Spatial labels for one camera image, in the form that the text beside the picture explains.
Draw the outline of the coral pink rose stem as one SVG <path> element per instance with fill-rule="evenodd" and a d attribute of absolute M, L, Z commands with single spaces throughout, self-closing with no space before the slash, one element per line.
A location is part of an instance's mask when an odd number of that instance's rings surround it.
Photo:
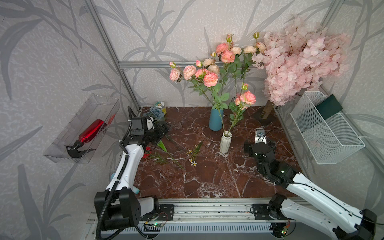
<path fill-rule="evenodd" d="M 231 102 L 229 109 L 232 113 L 229 116 L 231 126 L 228 129 L 228 133 L 231 132 L 232 128 L 236 126 L 243 118 L 244 113 L 250 106 L 256 103 L 256 96 L 248 90 L 249 85 L 244 83 L 241 87 L 240 93 L 235 97 L 235 101 Z"/>

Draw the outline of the pink rose bunch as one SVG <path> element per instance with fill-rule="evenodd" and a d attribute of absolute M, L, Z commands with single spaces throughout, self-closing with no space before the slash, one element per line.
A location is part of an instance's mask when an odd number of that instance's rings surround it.
<path fill-rule="evenodd" d="M 225 110 L 228 108 L 227 100 L 229 99 L 229 94 L 224 93 L 221 80 L 222 80 L 221 75 L 220 74 L 217 75 L 213 72 L 211 72 L 210 74 L 207 74 L 204 79 L 204 81 L 206 82 L 206 86 L 208 87 L 206 94 L 214 103 L 212 108 L 216 108 L 218 110 L 219 109 Z"/>

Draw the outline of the cream pink rose stem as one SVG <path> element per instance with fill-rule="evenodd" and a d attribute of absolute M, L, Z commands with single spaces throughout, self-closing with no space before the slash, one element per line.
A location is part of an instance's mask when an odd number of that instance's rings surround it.
<path fill-rule="evenodd" d="M 236 94 L 238 93 L 238 87 L 237 87 L 237 81 L 242 76 L 242 62 L 241 62 L 241 55 L 243 53 L 242 48 L 240 47 L 232 47 L 231 52 L 235 56 L 235 60 L 233 62 L 233 66 L 231 68 L 231 74 L 234 79 L 234 88 Z"/>

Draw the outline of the deep pink rose stem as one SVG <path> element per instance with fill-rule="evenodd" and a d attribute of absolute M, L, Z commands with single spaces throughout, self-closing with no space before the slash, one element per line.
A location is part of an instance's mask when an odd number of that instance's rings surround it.
<path fill-rule="evenodd" d="M 233 34 L 227 34 L 226 42 L 221 43 L 216 48 L 216 55 L 219 60 L 224 64 L 220 75 L 222 77 L 221 83 L 223 86 L 226 85 L 229 77 L 228 74 L 232 76 L 236 73 L 236 56 L 242 52 L 242 49 L 234 46 Z"/>

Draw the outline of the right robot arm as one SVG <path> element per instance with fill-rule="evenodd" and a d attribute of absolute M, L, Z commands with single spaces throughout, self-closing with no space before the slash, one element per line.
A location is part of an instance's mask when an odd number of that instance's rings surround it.
<path fill-rule="evenodd" d="M 372 240 L 377 215 L 369 209 L 350 206 L 311 182 L 285 162 L 275 158 L 275 147 L 266 142 L 244 143 L 244 152 L 254 158 L 257 171 L 269 182 L 304 199 L 313 208 L 275 194 L 264 214 L 273 220 L 296 220 L 333 240 Z"/>

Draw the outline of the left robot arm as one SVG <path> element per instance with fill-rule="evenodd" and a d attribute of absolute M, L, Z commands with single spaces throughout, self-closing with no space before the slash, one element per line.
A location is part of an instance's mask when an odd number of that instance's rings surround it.
<path fill-rule="evenodd" d="M 97 240 L 103 239 L 102 232 L 114 231 L 107 237 L 112 240 L 127 228 L 135 228 L 145 239 L 150 238 L 139 229 L 139 223 L 144 218 L 160 216 L 161 208 L 156 197 L 139 199 L 134 181 L 147 146 L 157 145 L 169 130 L 165 121 L 155 121 L 152 117 L 131 118 L 128 131 L 119 141 L 123 153 L 115 175 L 105 191 L 96 193 L 94 198 Z"/>

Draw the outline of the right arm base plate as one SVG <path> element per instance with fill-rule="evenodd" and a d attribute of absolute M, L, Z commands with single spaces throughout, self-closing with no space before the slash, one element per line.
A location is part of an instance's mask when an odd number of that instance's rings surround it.
<path fill-rule="evenodd" d="M 255 220 L 291 220 L 283 215 L 281 208 L 282 205 L 278 204 L 252 204 L 250 208 L 250 213 L 254 215 Z"/>

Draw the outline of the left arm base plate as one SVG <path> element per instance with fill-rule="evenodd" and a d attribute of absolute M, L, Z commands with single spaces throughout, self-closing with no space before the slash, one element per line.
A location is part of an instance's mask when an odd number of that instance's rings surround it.
<path fill-rule="evenodd" d="M 172 221 L 175 213 L 175 205 L 159 205 L 153 213 L 145 214 L 142 221 Z"/>

